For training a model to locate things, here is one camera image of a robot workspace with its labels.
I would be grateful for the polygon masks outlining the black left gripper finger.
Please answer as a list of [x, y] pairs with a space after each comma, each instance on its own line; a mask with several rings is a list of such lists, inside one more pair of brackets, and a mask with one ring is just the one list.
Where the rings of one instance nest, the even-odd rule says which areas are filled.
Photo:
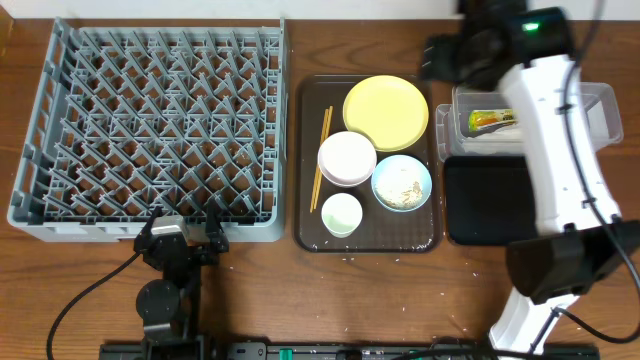
[[146, 224], [145, 224], [145, 228], [146, 229], [151, 229], [153, 226], [153, 223], [155, 221], [155, 219], [160, 216], [162, 213], [162, 208], [160, 206], [156, 206], [152, 212], [151, 215], [149, 217], [149, 219], [147, 220]]
[[223, 230], [217, 217], [216, 202], [211, 199], [206, 205], [205, 235], [210, 241], [220, 241]]

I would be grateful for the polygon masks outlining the yellow green snack wrapper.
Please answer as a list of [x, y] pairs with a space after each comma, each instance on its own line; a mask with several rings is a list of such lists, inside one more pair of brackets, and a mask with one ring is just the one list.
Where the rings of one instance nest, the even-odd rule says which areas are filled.
[[471, 132], [477, 132], [516, 122], [512, 109], [473, 110], [469, 115], [468, 128]]

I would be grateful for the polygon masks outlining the white green cup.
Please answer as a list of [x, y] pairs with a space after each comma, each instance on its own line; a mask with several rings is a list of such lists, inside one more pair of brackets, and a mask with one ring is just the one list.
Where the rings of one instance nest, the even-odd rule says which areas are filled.
[[337, 238], [350, 236], [363, 219], [359, 200], [348, 193], [330, 196], [321, 208], [321, 220], [331, 235]]

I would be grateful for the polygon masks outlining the white pink bowl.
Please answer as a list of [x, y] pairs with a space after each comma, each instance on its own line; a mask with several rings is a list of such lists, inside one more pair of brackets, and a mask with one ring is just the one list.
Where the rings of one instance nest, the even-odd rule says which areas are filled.
[[355, 187], [365, 182], [377, 165], [377, 153], [370, 140], [356, 132], [330, 135], [320, 146], [317, 163], [321, 174], [332, 184]]

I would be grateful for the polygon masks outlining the light blue bowl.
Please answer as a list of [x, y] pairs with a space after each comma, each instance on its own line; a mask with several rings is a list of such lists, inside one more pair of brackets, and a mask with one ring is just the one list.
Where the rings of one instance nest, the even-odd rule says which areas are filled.
[[371, 176], [376, 200], [392, 212], [411, 212], [431, 197], [433, 181], [428, 168], [408, 155], [392, 155], [380, 161]]

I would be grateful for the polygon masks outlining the white napkin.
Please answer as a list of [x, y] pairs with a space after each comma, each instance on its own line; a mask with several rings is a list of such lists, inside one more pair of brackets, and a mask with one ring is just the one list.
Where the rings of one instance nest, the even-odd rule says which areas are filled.
[[520, 141], [522, 138], [522, 131], [518, 125], [510, 125], [496, 129], [492, 132], [487, 132], [482, 135], [474, 137], [475, 141], [486, 142], [512, 142]]

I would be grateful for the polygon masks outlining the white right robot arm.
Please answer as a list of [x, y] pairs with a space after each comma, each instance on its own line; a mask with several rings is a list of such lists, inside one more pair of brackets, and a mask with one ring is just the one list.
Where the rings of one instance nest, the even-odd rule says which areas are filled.
[[620, 215], [602, 176], [582, 108], [580, 65], [564, 11], [524, 1], [462, 1], [455, 34], [429, 38], [420, 75], [499, 91], [523, 129], [537, 234], [511, 243], [513, 287], [474, 355], [542, 359], [544, 344], [571, 305], [620, 266], [630, 266], [639, 225]]

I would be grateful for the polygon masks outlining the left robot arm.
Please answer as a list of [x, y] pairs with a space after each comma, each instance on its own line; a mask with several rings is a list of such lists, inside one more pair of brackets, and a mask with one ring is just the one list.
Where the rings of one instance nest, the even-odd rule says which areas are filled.
[[204, 224], [195, 227], [181, 215], [163, 216], [155, 208], [134, 240], [134, 251], [162, 273], [136, 297], [145, 340], [156, 347], [198, 341], [202, 269], [217, 265], [229, 251], [213, 202], [206, 204]]

